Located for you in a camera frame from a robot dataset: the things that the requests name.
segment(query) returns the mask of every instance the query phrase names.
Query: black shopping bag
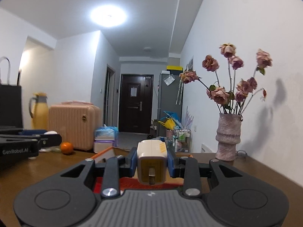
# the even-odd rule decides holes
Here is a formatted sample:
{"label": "black shopping bag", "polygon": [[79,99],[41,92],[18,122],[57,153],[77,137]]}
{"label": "black shopping bag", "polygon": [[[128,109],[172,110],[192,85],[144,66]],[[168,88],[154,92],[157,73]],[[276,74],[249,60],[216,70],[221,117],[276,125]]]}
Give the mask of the black shopping bag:
{"label": "black shopping bag", "polygon": [[[0,62],[8,58],[1,57]],[[7,84],[2,84],[0,77],[0,127],[15,126],[23,128],[22,122],[22,90],[19,85],[10,85],[11,65],[9,62]]]}

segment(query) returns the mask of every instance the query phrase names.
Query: gray ribbed plate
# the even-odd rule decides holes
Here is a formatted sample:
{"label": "gray ribbed plate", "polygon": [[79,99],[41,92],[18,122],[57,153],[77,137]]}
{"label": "gray ribbed plate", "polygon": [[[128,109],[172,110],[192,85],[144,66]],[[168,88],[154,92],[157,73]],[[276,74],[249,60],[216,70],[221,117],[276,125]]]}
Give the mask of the gray ribbed plate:
{"label": "gray ribbed plate", "polygon": [[177,190],[126,190],[104,200],[81,227],[223,227],[199,200],[181,197]]}

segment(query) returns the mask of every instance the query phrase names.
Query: brown door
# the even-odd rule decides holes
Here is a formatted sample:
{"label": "brown door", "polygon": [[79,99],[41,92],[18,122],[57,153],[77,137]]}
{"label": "brown door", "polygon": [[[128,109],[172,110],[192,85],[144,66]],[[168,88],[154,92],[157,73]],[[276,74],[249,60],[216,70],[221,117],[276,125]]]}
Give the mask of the brown door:
{"label": "brown door", "polygon": [[122,74],[119,131],[149,133],[152,118],[153,75]]}

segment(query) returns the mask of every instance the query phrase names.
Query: pink ceramic vase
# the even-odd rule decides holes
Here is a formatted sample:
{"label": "pink ceramic vase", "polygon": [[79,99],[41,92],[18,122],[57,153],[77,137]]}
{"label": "pink ceramic vase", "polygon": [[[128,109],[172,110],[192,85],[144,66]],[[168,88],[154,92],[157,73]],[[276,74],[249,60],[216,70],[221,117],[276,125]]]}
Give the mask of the pink ceramic vase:
{"label": "pink ceramic vase", "polygon": [[241,116],[220,113],[216,140],[218,151],[216,158],[233,161],[236,156],[236,145],[241,141]]}

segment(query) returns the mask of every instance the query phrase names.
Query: white power adapter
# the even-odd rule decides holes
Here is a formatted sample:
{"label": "white power adapter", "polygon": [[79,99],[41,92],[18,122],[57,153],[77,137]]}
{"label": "white power adapter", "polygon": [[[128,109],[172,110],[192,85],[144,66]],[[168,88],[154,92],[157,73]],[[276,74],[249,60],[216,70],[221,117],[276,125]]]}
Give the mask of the white power adapter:
{"label": "white power adapter", "polygon": [[145,185],[163,184],[166,180],[167,150],[164,142],[144,140],[137,148],[138,181]]}

